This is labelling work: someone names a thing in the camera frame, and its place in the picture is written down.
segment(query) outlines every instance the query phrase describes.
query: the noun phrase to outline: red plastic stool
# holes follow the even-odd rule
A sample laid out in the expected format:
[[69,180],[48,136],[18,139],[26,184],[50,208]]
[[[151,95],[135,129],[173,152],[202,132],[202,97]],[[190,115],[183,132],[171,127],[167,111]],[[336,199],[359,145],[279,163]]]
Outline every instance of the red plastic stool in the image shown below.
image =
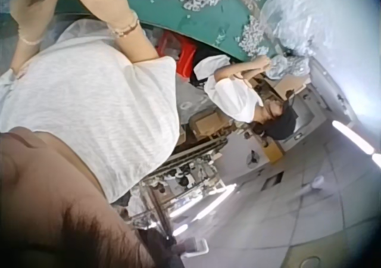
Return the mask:
[[190,78],[193,70],[193,57],[197,49],[190,39],[166,30],[159,40],[157,52],[159,56],[165,56],[165,48],[168,43],[173,42],[173,39],[179,43],[181,50],[179,60],[176,62],[176,72],[183,77]]

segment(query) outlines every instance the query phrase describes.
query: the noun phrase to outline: woman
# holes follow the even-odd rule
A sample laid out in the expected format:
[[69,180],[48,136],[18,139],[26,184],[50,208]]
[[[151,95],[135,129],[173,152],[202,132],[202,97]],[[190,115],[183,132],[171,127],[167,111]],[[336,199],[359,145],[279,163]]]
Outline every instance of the woman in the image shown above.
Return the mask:
[[115,38],[80,21],[40,53],[57,0],[11,4],[19,40],[0,78],[1,258],[10,267],[161,266],[109,203],[177,142],[176,65],[158,57],[127,0],[81,2]]
[[77,21],[40,53],[57,0],[12,1],[19,41],[1,77],[0,131],[35,132],[111,203],[176,145],[176,63],[159,58],[127,0],[81,1],[106,23]]
[[229,60],[226,56],[209,57],[195,67],[195,73],[207,75],[215,70],[204,86],[209,98],[228,116],[249,123],[262,137],[283,140],[292,135],[296,117],[289,103],[275,99],[263,102],[248,82],[270,68],[270,59],[262,55],[254,61],[233,65]]

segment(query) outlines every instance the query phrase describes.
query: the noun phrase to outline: white shirt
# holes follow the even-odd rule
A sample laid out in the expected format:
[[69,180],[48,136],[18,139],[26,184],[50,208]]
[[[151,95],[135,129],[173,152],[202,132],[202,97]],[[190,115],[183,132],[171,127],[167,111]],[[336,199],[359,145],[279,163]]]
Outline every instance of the white shirt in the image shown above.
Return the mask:
[[84,23],[34,57],[11,86],[11,70],[0,77],[0,92],[8,87],[0,131],[23,126],[61,139],[114,202],[176,145],[176,63],[164,57],[132,64],[107,44],[108,33],[85,31]]
[[263,106],[257,92],[241,79],[227,78],[216,83],[212,75],[208,78],[204,90],[216,106],[237,121],[252,122],[255,106]]

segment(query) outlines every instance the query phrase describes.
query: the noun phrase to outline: workbench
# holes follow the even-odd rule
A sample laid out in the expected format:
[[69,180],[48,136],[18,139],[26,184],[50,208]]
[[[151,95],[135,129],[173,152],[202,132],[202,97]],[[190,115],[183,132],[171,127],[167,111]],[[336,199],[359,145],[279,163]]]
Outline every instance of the workbench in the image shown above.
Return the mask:
[[[142,23],[162,27],[214,46],[239,59],[247,60],[236,37],[249,22],[250,10],[241,0],[222,0],[215,7],[206,6],[200,12],[183,8],[179,0],[128,0]],[[59,0],[58,14],[88,14],[79,0]],[[276,55],[269,40],[260,46],[269,47],[269,57]]]

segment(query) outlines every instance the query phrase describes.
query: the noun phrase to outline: bracelet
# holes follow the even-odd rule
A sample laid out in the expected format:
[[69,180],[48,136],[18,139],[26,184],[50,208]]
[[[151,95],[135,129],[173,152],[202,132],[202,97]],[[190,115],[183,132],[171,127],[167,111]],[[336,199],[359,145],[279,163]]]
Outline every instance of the bracelet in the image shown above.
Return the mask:
[[122,38],[127,36],[129,33],[134,31],[138,27],[138,25],[140,25],[140,21],[139,21],[137,13],[132,10],[132,15],[133,15],[132,23],[123,29],[115,29],[115,28],[112,28],[109,24],[107,24],[108,28],[112,31],[112,33],[117,38]]
[[18,38],[29,46],[36,46],[42,42],[42,38],[38,39],[38,40],[34,40],[33,42],[31,42],[31,41],[25,39],[21,34],[18,34]]

